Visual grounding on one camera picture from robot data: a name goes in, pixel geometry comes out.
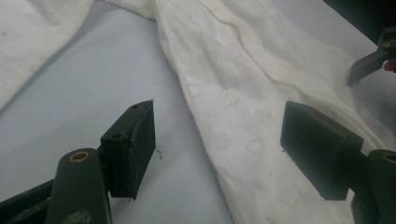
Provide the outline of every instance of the white surface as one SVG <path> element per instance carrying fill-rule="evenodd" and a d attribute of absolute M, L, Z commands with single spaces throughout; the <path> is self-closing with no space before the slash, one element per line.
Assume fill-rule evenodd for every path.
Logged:
<path fill-rule="evenodd" d="M 126 4 L 128 1 L 116 2 L 133 6 Z M 371 75 L 353 91 L 350 90 L 345 85 L 350 65 L 373 51 L 375 46 L 321 1 L 305 0 L 296 4 L 285 0 L 276 1 L 275 5 L 298 28 L 266 0 L 260 3 L 224 1 L 224 4 L 221 1 L 152 1 L 163 50 L 180 77 L 236 222 L 351 223 L 348 202 L 324 202 L 289 157 L 281 152 L 279 132 L 284 102 L 293 99 L 319 108 L 363 136 L 366 139 L 364 150 L 367 152 L 384 145 L 357 113 L 369 123 L 377 136 L 388 146 L 393 146 L 394 136 L 389 129 L 394 127 L 393 122 L 389 124 L 388 121 L 394 111 L 389 106 L 389 101 L 394 99 L 391 88 L 394 81 L 390 75 Z M 159 71 L 153 55 L 134 50 L 134 47 L 128 48 L 134 41 L 134 35 L 141 36 L 136 43 L 149 40 L 143 26 L 134 26 L 131 30 L 132 22 L 126 18 L 120 19 L 125 26 L 115 26 L 108 20 L 111 13 L 101 10 L 92 12 L 96 16 L 94 21 L 80 32 L 74 44 L 43 68 L 38 73 L 43 75 L 33 80 L 3 110 L 0 121 L 6 125 L 0 127 L 0 169 L 8 171 L 7 175 L 3 172 L 1 175 L 8 178 L 6 183 L 12 183 L 10 186 L 20 187 L 25 185 L 23 181 L 35 182 L 32 184 L 34 186 L 47 180 L 43 176 L 54 174 L 55 161 L 70 147 L 94 147 L 92 144 L 97 143 L 102 130 L 105 131 L 135 100 L 152 97 L 155 108 L 164 108 L 164 111 L 170 111 L 176 100 L 182 102 L 180 92 L 180 98 L 175 98 L 174 94 L 167 95 L 171 93 L 159 89 L 159 85 L 165 83 L 171 83 L 171 89 L 177 88 L 177 78 L 149 76 L 151 71 Z M 356 58 L 351 58 L 340 49 L 323 45 L 317 39 L 340 46 Z M 145 76 L 131 75 L 136 73 L 144 73 Z M 127 80 L 136 86 L 129 89 Z M 381 90 L 370 93 L 373 87 L 380 87 Z M 144 90 L 144 93 L 135 94 L 136 90 Z M 114 114 L 116 109 L 120 111 L 118 115 Z M 159 118 L 156 116 L 160 120 L 156 123 L 157 134 L 162 139 L 158 142 L 160 149 L 163 146 L 182 146 L 174 140 L 181 133 L 169 129 L 169 126 L 179 129 L 181 118 L 185 118 L 181 122 L 183 124 L 191 122 L 191 117 L 179 115 L 180 111 L 183 110 L 177 109 Z M 42 129 L 38 128 L 43 120 L 47 124 Z M 106 123 L 97 123 L 97 120 L 106 120 Z M 87 138 L 76 140 L 81 136 Z M 189 141 L 187 137 L 182 137 L 181 141 L 196 147 L 192 139 L 197 141 L 197 137 L 191 136 Z M 151 222 L 154 223 L 205 222 L 202 221 L 203 216 L 213 218 L 208 219 L 207 223 L 230 222 L 213 179 L 213 170 L 210 171 L 208 164 L 192 157 L 184 158 L 175 149 L 167 150 L 174 152 L 172 158 L 175 161 L 183 158 L 179 161 L 184 165 L 198 171 L 205 168 L 207 173 L 194 175 L 187 172 L 184 166 L 175 166 L 175 161 L 167 163 L 169 168 L 163 168 L 160 165 L 166 160 L 166 153 L 163 153 L 162 161 L 154 158 L 151 163 L 147 181 L 145 179 L 142 185 L 145 191 L 140 190 L 138 196 L 142 198 L 142 194 L 150 195 L 151 191 L 155 191 L 154 197 L 142 200 L 142 207 L 137 202 L 132 204 L 132 208 L 116 202 L 113 206 L 115 223 L 136 217 L 143 221 L 147 216 L 152 217 Z M 44 158 L 44 163 L 41 161 L 29 168 L 25 166 L 31 164 L 31 160 Z M 31 170 L 43 172 L 37 174 Z M 169 180 L 163 173 L 173 178 L 182 175 L 183 178 L 175 183 L 175 179 Z M 14 175 L 28 178 L 15 179 Z M 204 182 L 201 178 L 205 176 L 212 179 Z M 175 185 L 158 187 L 149 180 L 159 185 L 163 181 Z M 191 185 L 194 181 L 204 184 Z M 202 191 L 193 189 L 197 186 L 213 188 Z M 176 188 L 180 188 L 181 193 L 174 195 L 172 190 Z M 20 190 L 8 187 L 2 189 L 3 192 L 11 196 Z M 190 192 L 195 195 L 189 198 Z M 201 211 L 212 216 L 203 215 Z"/>
<path fill-rule="evenodd" d="M 151 98 L 163 159 L 154 152 L 135 202 L 111 200 L 113 223 L 232 223 L 155 22 L 103 2 L 1 111 L 0 201 L 53 178 L 62 155 L 98 147 Z"/>

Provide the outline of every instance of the metal rivet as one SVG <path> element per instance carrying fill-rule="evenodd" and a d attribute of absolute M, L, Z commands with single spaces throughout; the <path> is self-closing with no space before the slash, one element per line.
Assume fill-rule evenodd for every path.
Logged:
<path fill-rule="evenodd" d="M 390 153 L 384 153 L 382 154 L 382 157 L 388 161 L 396 164 L 396 156 Z"/>
<path fill-rule="evenodd" d="M 80 151 L 80 152 L 73 154 L 70 157 L 70 161 L 71 162 L 82 162 L 82 161 L 87 160 L 89 157 L 90 157 L 90 153 L 88 153 L 86 151 Z"/>

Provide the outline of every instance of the clamp jaw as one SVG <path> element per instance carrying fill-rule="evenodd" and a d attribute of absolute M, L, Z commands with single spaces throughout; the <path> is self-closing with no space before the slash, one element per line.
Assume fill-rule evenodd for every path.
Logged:
<path fill-rule="evenodd" d="M 281 146 L 321 197 L 343 201 L 355 192 L 356 224 L 396 223 L 396 152 L 361 153 L 363 139 L 315 108 L 286 102 Z"/>
<path fill-rule="evenodd" d="M 129 107 L 101 143 L 67 153 L 53 180 L 0 203 L 0 223 L 111 223 L 108 192 L 136 199 L 156 147 L 153 102 Z"/>
<path fill-rule="evenodd" d="M 351 86 L 381 69 L 385 61 L 392 59 L 396 59 L 396 26 L 390 26 L 382 31 L 375 52 L 352 64 L 347 85 Z"/>

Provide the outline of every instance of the white fabric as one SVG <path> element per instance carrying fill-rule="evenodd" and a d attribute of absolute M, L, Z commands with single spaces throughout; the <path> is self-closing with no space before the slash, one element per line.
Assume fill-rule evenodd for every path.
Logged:
<path fill-rule="evenodd" d="M 77 10 L 77 16 L 70 16 L 73 19 L 56 17 L 64 27 L 74 27 L 70 30 L 75 32 L 91 1 L 60 2 L 52 6 L 85 8 Z M 373 133 L 362 121 L 376 118 L 369 113 L 361 118 L 356 113 L 359 105 L 346 86 L 348 70 L 355 59 L 299 30 L 269 0 L 108 2 L 156 19 L 163 51 L 179 75 L 236 223 L 353 222 L 349 202 L 321 199 L 282 152 L 279 139 L 285 102 L 293 100 L 314 106 L 363 137 L 364 152 L 390 148 L 394 141 L 390 131 L 381 129 L 384 144 L 376 137 L 378 132 Z M 45 27 L 53 24 L 48 19 L 40 20 L 46 21 Z M 35 28 L 30 22 L 25 25 Z M 55 31 L 53 35 L 41 31 L 34 41 L 52 43 L 64 35 Z M 51 45 L 52 51 L 40 55 L 51 55 L 72 34 L 68 32 L 60 38 L 62 41 Z M 32 45 L 29 39 L 21 42 Z M 11 83 L 7 84 L 9 91 L 1 88 L 0 103 L 4 104 L 48 57 L 42 56 L 39 61 L 40 57 L 30 56 L 36 49 L 29 48 L 27 54 L 18 53 L 19 48 L 4 50 L 3 44 L 0 47 L 2 54 L 11 52 L 20 59 L 15 67 L 6 70 L 7 60 L 2 55 L 0 85 L 4 80 Z M 22 59 L 31 57 L 37 58 L 28 63 L 34 69 L 30 73 L 25 69 L 19 75 L 17 67 L 24 63 Z M 15 80 L 3 73 L 22 78 Z"/>
<path fill-rule="evenodd" d="M 73 37 L 92 2 L 0 1 L 0 108 Z"/>

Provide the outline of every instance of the gray surface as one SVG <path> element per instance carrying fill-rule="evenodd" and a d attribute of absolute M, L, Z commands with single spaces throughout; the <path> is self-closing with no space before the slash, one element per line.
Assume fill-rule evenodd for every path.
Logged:
<path fill-rule="evenodd" d="M 155 22 L 104 2 L 1 111 L 0 201 L 53 178 L 62 155 L 98 147 L 124 110 L 151 98 L 163 159 L 153 154 L 135 202 L 111 200 L 113 222 L 232 223 Z"/>

